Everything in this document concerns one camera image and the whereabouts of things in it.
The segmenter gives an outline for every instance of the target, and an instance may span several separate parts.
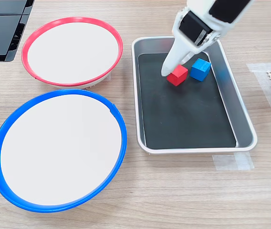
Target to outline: red-rimmed plate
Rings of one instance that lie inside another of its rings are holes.
[[[57,87],[85,88],[106,78],[122,53],[121,36],[111,25],[70,17],[36,30],[25,42],[21,59],[37,80]]]

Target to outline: tray rim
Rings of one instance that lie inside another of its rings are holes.
[[[222,52],[222,55],[224,57],[225,65],[228,69],[230,79],[232,80],[232,83],[234,85],[235,92],[237,94],[237,97],[239,99],[240,105],[242,107],[242,111],[246,117],[247,123],[249,125],[249,128],[251,130],[252,134],[252,142],[247,147],[217,147],[217,148],[180,148],[180,149],[151,149],[147,147],[141,140],[141,134],[140,134],[140,122],[139,122],[139,104],[138,104],[138,87],[137,87],[137,78],[136,78],[136,57],[135,56],[135,45],[142,40],[153,40],[153,39],[173,39],[174,36],[150,36],[150,37],[140,37],[135,39],[131,44],[131,53],[132,53],[132,66],[133,66],[133,82],[134,82],[134,96],[135,96],[135,118],[136,118],[136,138],[139,146],[146,151],[149,154],[193,154],[193,153],[226,153],[226,152],[247,152],[252,150],[257,142],[257,134],[255,132],[254,126],[252,124],[252,121],[250,119],[250,116],[248,114],[247,108],[242,100],[240,91],[237,87],[236,81],[234,79],[232,70],[230,68],[227,56],[225,54],[225,51],[222,47],[221,42],[218,40],[216,43],[219,45],[219,48]]]

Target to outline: white plate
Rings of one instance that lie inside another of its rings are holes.
[[[110,182],[125,148],[124,121],[102,96],[83,90],[40,95],[0,129],[0,192],[27,210],[75,207]]]
[[[25,42],[22,62],[35,78],[58,87],[88,87],[118,63],[123,43],[109,24],[92,18],[64,18],[35,31]]]

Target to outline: table surface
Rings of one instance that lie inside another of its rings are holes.
[[[150,156],[136,141],[130,45],[170,35],[176,1],[36,1],[13,62],[0,63],[0,126],[20,105],[54,87],[23,68],[21,48],[43,24],[68,16],[104,20],[121,34],[124,54],[111,81],[92,88],[116,104],[127,126],[124,162],[94,199],[66,212],[22,210],[0,194],[0,228],[271,229],[271,108],[246,64],[271,62],[271,1],[255,2],[222,44],[258,134],[252,171],[216,171],[210,154]]]

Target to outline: black device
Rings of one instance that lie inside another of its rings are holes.
[[[12,61],[34,0],[0,0],[0,62]]]

